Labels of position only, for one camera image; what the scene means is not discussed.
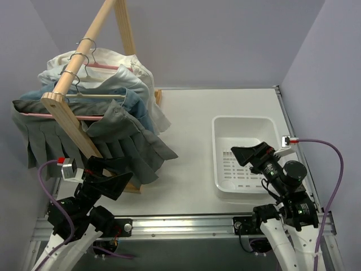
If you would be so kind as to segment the blue denim garment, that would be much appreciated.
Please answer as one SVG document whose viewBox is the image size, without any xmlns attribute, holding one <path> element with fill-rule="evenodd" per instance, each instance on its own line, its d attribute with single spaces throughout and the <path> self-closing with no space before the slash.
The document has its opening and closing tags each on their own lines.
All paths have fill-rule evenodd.
<svg viewBox="0 0 361 271">
<path fill-rule="evenodd" d="M 20 97 L 20 100 L 40 100 L 44 93 L 52 92 L 55 85 L 56 83 L 49 84 L 43 86 L 39 90 L 25 93 Z M 83 89 L 83 93 L 86 95 L 121 95 L 120 98 L 115 98 L 115 101 L 123 106 L 128 113 L 138 119 L 147 130 L 154 132 L 153 124 L 149 117 L 148 110 L 146 109 L 146 104 L 136 92 L 120 87 L 112 90 L 100 90 L 99 93 L 96 93 L 95 90 Z"/>
</svg>

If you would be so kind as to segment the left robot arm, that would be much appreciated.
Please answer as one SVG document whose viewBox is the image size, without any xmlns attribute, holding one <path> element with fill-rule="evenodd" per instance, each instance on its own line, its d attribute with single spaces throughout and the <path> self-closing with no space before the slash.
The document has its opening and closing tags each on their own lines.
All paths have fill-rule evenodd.
<svg viewBox="0 0 361 271">
<path fill-rule="evenodd" d="M 40 166 L 38 177 L 50 164 L 56 164 L 62 179 L 77 184 L 73 196 L 56 200 L 48 190 L 48 222 L 53 226 L 49 241 L 33 270 L 72 270 L 89 249 L 116 257 L 118 240 L 131 236 L 133 221 L 115 218 L 109 210 L 96 205 L 102 197 L 117 200 L 132 178 L 127 170 L 130 157 L 91 156 L 84 168 L 73 158 L 59 157 Z"/>
</svg>

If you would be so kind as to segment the grey pleated skirt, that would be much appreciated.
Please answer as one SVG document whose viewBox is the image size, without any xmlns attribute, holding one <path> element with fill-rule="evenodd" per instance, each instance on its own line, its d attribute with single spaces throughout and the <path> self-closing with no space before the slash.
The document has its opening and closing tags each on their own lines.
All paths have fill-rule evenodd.
<svg viewBox="0 0 361 271">
<path fill-rule="evenodd" d="M 83 131 L 90 137 L 104 158 L 131 158 L 128 170 L 133 173 L 134 186 L 155 181 L 156 171 L 177 154 L 158 136 L 116 101 L 75 102 L 69 108 L 76 116 L 100 116 L 97 121 L 82 121 Z M 27 144 L 28 167 L 39 167 L 59 157 L 74 158 L 79 167 L 86 157 L 54 119 L 36 117 L 47 113 L 39 101 L 15 100 L 11 117 Z"/>
</svg>

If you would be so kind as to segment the cream hanger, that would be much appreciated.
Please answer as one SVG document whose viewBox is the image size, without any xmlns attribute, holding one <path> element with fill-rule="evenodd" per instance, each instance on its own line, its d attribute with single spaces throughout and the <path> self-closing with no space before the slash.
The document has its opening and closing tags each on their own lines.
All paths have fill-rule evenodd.
<svg viewBox="0 0 361 271">
<path fill-rule="evenodd" d="M 121 94 L 84 94 L 80 92 L 78 84 L 75 84 L 76 93 L 75 94 L 62 94 L 60 95 L 66 97 L 66 98 L 94 98 L 94 99 L 121 99 L 126 98 L 125 95 Z"/>
</svg>

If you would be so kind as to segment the wire hanger white shirt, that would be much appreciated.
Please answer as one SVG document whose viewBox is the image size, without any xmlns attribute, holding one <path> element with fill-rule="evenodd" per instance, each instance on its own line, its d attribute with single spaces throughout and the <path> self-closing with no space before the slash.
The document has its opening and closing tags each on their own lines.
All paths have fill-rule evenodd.
<svg viewBox="0 0 361 271">
<path fill-rule="evenodd" d="M 80 80 L 81 82 L 88 83 L 97 83 L 97 84 L 110 84 L 111 82 L 116 82 L 118 79 L 115 78 L 112 74 L 107 73 L 98 73 L 97 71 L 88 71 L 83 70 L 79 71 L 77 76 L 73 76 L 75 81 Z"/>
</svg>

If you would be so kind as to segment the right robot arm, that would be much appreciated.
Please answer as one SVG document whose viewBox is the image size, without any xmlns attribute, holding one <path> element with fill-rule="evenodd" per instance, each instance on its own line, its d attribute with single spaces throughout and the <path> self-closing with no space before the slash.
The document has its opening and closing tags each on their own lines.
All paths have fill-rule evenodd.
<svg viewBox="0 0 361 271">
<path fill-rule="evenodd" d="M 240 166 L 264 177 L 265 188 L 275 204 L 257 206 L 251 228 L 267 238 L 282 270 L 325 270 L 320 250 L 322 227 L 318 212 L 303 186 L 306 167 L 297 160 L 279 163 L 280 151 L 266 142 L 253 147 L 232 147 Z"/>
</svg>

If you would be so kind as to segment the pink hanger front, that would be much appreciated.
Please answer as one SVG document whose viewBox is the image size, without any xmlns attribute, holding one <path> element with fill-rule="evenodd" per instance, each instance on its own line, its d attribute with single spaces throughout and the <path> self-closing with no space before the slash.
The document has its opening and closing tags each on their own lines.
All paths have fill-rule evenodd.
<svg viewBox="0 0 361 271">
<path fill-rule="evenodd" d="M 24 116 L 33 116 L 44 119 L 54 119 L 53 115 L 45 113 L 21 113 Z M 78 120 L 87 120 L 87 121 L 98 121 L 102 119 L 102 116 L 76 116 Z"/>
</svg>

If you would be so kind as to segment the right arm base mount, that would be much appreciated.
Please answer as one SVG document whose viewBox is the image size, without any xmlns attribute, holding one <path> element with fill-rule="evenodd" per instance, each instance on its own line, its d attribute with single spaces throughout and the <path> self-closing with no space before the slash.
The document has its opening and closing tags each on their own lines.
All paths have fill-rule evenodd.
<svg viewBox="0 0 361 271">
<path fill-rule="evenodd" d="M 232 218 L 234 234 L 238 236 L 241 248 L 246 253 L 266 254 L 272 248 L 266 237 L 253 225 L 251 216 L 235 216 Z"/>
</svg>

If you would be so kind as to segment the light white shirt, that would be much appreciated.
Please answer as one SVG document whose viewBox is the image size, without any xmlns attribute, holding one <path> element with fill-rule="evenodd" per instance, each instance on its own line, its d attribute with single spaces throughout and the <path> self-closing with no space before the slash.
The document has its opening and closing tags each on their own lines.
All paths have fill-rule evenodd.
<svg viewBox="0 0 361 271">
<path fill-rule="evenodd" d="M 42 87 L 56 83 L 60 78 L 60 73 L 64 72 L 66 70 L 66 67 L 67 66 L 65 64 L 62 64 L 62 65 L 54 66 L 52 68 L 48 68 L 47 70 L 40 73 L 38 75 L 38 79 L 40 80 Z M 95 90 L 96 93 L 99 93 L 100 90 L 112 90 L 112 89 L 118 89 L 120 87 L 124 87 L 136 92 L 145 102 L 146 108 L 148 108 L 148 101 L 150 98 L 149 88 L 146 86 L 145 83 L 143 83 L 139 78 L 137 78 L 136 75 L 130 72 L 124 65 L 121 65 L 118 68 L 118 70 L 113 72 L 102 71 L 101 69 L 95 69 L 95 68 L 86 68 L 84 65 L 81 66 L 79 71 L 81 70 L 85 72 L 93 70 L 93 71 L 97 71 L 98 73 L 102 72 L 102 73 L 112 74 L 115 76 L 116 79 L 118 79 L 118 81 L 111 82 L 110 84 L 97 84 L 97 83 L 81 82 L 80 80 L 78 81 L 74 80 L 73 83 L 78 84 L 80 92 L 83 93 L 83 89 L 90 89 L 90 90 Z M 72 85 L 69 91 L 75 93 L 76 92 L 75 86 Z"/>
</svg>

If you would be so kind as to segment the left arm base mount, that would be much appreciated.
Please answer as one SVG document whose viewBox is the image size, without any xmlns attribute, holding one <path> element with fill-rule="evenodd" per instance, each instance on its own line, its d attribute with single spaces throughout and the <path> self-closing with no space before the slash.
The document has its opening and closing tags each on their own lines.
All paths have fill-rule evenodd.
<svg viewBox="0 0 361 271">
<path fill-rule="evenodd" d="M 107 251 L 116 252 L 121 238 L 131 236 L 133 221 L 130 218 L 114 218 L 106 223 L 100 240 L 93 243 L 94 247 L 100 247 Z"/>
</svg>

